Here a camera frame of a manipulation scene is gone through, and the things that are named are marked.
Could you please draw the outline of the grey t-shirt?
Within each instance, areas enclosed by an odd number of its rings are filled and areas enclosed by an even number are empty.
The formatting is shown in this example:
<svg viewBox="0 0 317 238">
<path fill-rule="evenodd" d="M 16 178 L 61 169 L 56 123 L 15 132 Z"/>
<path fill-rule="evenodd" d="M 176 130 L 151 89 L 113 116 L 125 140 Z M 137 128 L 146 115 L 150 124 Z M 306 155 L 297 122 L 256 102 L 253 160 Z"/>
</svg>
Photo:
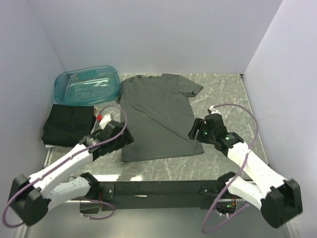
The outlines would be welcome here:
<svg viewBox="0 0 317 238">
<path fill-rule="evenodd" d="M 168 73 L 123 80 L 115 101 L 126 112 L 134 142 L 122 149 L 122 161 L 202 154 L 202 144 L 188 136 L 195 120 L 189 98 L 202 89 L 184 76 Z"/>
</svg>

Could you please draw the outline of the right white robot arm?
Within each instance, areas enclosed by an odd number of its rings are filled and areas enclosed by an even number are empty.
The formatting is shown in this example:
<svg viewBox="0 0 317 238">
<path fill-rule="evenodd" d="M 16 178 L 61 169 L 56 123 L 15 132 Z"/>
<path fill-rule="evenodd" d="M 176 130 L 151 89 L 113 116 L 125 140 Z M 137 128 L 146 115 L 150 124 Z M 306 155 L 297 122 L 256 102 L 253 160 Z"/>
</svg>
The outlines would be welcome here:
<svg viewBox="0 0 317 238">
<path fill-rule="evenodd" d="M 235 195 L 244 199 L 257 207 L 273 228 L 279 228 L 302 213 L 300 185 L 271 169 L 237 133 L 228 132 L 221 114 L 210 113 L 203 119 L 196 118 L 188 136 L 213 145 L 252 180 L 249 183 L 235 172 L 222 175 L 218 178 L 217 198 Z"/>
</svg>

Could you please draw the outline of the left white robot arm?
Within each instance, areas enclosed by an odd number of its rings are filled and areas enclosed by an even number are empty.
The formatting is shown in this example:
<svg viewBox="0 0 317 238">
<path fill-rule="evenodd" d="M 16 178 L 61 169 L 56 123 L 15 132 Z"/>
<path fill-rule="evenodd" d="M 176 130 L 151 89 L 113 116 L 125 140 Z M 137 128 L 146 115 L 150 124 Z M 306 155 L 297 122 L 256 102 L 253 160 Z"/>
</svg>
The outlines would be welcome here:
<svg viewBox="0 0 317 238">
<path fill-rule="evenodd" d="M 2 213 L 2 223 L 9 228 L 15 227 L 6 220 L 6 213 L 11 208 L 23 224 L 32 226 L 53 208 L 75 198 L 96 203 L 100 207 L 108 206 L 114 212 L 114 206 L 102 200 L 100 182 L 90 173 L 84 173 L 70 182 L 64 180 L 81 166 L 133 141 L 126 123 L 110 120 L 103 129 L 85 136 L 50 166 L 28 177 L 17 176 Z"/>
</svg>

